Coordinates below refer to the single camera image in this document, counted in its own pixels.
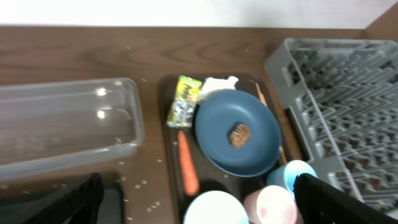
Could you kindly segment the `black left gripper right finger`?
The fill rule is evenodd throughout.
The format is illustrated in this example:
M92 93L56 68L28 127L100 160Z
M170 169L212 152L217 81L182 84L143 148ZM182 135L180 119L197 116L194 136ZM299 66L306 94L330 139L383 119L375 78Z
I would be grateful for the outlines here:
M294 195L305 224L397 224L397 220L310 175L295 178Z

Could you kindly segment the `pink cup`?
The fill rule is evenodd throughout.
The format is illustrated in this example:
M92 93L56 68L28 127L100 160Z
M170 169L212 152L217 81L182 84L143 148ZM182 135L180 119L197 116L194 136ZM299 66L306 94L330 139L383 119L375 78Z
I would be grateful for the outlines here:
M298 218L295 199L277 185L249 194L243 205L249 221L256 224L296 224Z

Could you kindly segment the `yellow green snack wrapper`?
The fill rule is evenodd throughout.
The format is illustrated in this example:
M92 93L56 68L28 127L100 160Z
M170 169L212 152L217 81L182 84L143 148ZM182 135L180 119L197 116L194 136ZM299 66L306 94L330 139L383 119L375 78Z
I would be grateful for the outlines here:
M198 103L202 81L179 76L174 100L167 115L167 126L171 128L190 128Z

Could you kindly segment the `dark blue plate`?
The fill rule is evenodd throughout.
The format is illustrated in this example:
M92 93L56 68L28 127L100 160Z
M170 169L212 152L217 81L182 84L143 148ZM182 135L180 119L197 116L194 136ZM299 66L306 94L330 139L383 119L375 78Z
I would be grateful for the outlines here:
M243 124L251 137L234 147L229 136ZM279 159L282 134L272 111L259 99L240 90L221 90L199 107L195 135L204 155L219 169L239 177L270 171Z

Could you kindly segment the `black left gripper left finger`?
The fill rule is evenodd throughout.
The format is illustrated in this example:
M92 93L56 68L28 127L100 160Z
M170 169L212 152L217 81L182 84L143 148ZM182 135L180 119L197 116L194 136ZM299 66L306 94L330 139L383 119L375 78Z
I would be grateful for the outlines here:
M80 184L54 192L23 209L18 222L95 224L103 197L102 178L92 173Z

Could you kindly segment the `orange carrot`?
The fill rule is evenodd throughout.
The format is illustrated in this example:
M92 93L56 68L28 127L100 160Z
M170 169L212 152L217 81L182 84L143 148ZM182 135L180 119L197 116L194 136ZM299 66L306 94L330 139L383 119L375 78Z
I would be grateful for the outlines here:
M177 133L177 143L184 191L186 195L192 197L199 193L200 186L190 154L189 143L182 130L179 130Z

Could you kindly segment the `light blue cup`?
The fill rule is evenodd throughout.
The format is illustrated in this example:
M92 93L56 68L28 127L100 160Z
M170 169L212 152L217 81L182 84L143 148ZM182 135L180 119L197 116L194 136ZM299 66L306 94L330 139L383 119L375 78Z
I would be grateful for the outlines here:
M292 160L285 165L273 170L266 178L267 185L278 185L279 187L287 190L293 198L294 195L294 182L297 176L301 174L310 174L318 177L315 170L304 161Z

